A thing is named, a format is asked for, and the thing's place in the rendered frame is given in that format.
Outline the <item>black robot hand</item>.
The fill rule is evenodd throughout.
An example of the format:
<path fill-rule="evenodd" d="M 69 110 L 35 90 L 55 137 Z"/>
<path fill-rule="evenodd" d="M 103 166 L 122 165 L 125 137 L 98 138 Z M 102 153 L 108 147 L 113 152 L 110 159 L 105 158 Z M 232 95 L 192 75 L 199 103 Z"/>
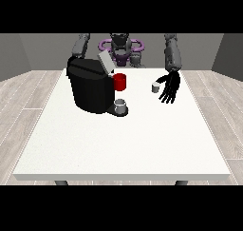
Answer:
<path fill-rule="evenodd" d="M 180 85 L 180 76 L 177 71 L 171 71 L 167 75 L 159 77 L 157 83 L 165 84 L 165 88 L 159 99 L 166 104 L 173 103 L 176 99 L 177 91 Z"/>

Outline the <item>red pod holder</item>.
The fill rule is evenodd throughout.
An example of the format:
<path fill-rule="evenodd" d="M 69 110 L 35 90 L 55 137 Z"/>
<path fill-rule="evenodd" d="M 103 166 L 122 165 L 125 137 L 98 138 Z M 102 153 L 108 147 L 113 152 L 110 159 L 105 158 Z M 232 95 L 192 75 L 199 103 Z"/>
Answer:
<path fill-rule="evenodd" d="M 126 89 L 126 75 L 123 73 L 116 73 L 113 76 L 114 89 L 117 91 L 123 91 Z"/>

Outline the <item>pale grey machine lid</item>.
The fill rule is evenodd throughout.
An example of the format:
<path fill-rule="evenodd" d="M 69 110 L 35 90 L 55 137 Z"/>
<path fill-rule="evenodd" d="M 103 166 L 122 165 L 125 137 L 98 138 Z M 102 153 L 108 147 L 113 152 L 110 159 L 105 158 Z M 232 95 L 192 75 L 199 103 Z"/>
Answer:
<path fill-rule="evenodd" d="M 98 59 L 102 63 L 103 69 L 106 74 L 110 74 L 115 69 L 115 64 L 113 63 L 107 50 L 104 50 L 98 54 Z"/>

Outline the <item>black coffee machine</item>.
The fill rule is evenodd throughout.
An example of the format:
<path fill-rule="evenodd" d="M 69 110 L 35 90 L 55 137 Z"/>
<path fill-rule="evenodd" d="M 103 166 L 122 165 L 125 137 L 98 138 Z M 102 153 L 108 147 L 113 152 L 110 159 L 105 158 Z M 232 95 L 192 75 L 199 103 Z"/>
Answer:
<path fill-rule="evenodd" d="M 113 76 L 106 74 L 102 63 L 94 59 L 72 56 L 68 59 L 66 76 L 70 80 L 74 102 L 80 109 L 95 114 L 110 113 L 117 117 L 128 114 L 115 112 L 115 92 Z"/>

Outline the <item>small grey cup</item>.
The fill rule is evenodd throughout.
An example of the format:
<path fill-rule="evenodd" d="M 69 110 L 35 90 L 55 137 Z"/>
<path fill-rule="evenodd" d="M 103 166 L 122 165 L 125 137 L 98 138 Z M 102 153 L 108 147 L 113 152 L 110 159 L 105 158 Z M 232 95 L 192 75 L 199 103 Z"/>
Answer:
<path fill-rule="evenodd" d="M 118 114 L 123 114 L 126 110 L 126 102 L 124 99 L 117 99 L 114 102 L 115 112 Z"/>

